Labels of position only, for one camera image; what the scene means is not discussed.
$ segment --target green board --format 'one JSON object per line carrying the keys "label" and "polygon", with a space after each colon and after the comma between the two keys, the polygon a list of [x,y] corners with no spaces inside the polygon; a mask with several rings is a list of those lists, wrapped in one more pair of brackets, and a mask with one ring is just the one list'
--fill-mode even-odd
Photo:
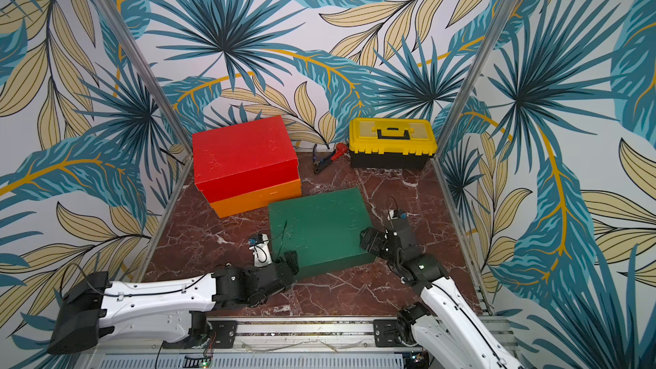
{"label": "green board", "polygon": [[360,231],[371,227],[371,220],[357,188],[274,202],[269,222],[273,259],[296,251],[299,280],[375,259],[360,249]]}

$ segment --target red marble surface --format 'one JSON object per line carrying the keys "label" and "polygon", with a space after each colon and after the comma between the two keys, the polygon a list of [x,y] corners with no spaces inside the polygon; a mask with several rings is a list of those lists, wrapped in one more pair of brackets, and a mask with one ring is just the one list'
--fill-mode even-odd
{"label": "red marble surface", "polygon": [[[322,173],[312,171],[311,153],[299,153],[303,195],[358,187],[373,226],[383,229],[386,209],[394,197],[406,210],[425,251],[449,270],[464,298],[480,312],[462,251],[432,166],[421,171],[354,169],[349,158],[335,161]],[[218,265],[252,265],[246,240],[268,233],[268,210],[260,208],[219,219],[195,188],[193,173],[148,266],[145,282],[182,278],[214,271]],[[257,308],[225,311],[223,315],[396,315],[419,300],[414,292],[376,260],[336,273],[308,278],[272,296]]]}

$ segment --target wall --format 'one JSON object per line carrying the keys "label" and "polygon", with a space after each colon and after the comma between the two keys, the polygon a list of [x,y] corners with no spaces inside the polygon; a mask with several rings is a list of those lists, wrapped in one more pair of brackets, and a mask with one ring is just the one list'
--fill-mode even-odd
{"label": "wall", "polygon": [[64,368],[45,347],[68,266],[134,277],[181,149],[88,0],[0,5],[0,366]]}
{"label": "wall", "polygon": [[440,164],[526,366],[653,368],[656,0],[538,2]]}
{"label": "wall", "polygon": [[190,132],[283,115],[311,148],[360,115],[434,121],[497,1],[146,0],[124,17]]}

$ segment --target mounting plate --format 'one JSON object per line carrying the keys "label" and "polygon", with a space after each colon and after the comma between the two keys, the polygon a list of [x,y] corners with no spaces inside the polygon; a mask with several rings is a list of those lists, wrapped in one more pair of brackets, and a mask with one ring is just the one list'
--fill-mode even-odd
{"label": "mounting plate", "polygon": [[217,338],[214,339],[212,348],[214,349],[232,349],[235,343],[237,333],[236,320],[213,320],[212,330],[217,332]]}
{"label": "mounting plate", "polygon": [[374,319],[373,334],[377,347],[404,347],[398,342],[396,319]]}

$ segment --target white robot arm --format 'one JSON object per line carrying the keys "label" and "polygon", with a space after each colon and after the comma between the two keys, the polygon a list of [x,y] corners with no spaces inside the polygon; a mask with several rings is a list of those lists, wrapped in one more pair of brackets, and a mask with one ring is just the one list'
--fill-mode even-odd
{"label": "white robot arm", "polygon": [[373,228],[362,231],[360,246],[387,261],[425,304],[400,310],[398,341],[422,346],[447,369],[522,369],[472,311],[444,267],[422,253],[406,213],[395,209],[388,219],[391,228],[385,233]]}
{"label": "white robot arm", "polygon": [[[389,221],[385,233],[362,231],[360,246],[386,260],[425,304],[400,310],[396,339],[422,346],[447,369],[522,369],[469,308],[444,267],[422,253],[406,214],[390,211]],[[271,262],[266,235],[250,241],[256,266],[228,265],[214,273],[145,284],[110,282],[106,272],[85,276],[62,298],[48,352],[76,353],[116,339],[161,339],[176,349],[204,346],[212,330],[205,312],[260,305],[290,287],[298,272],[295,253]]]}

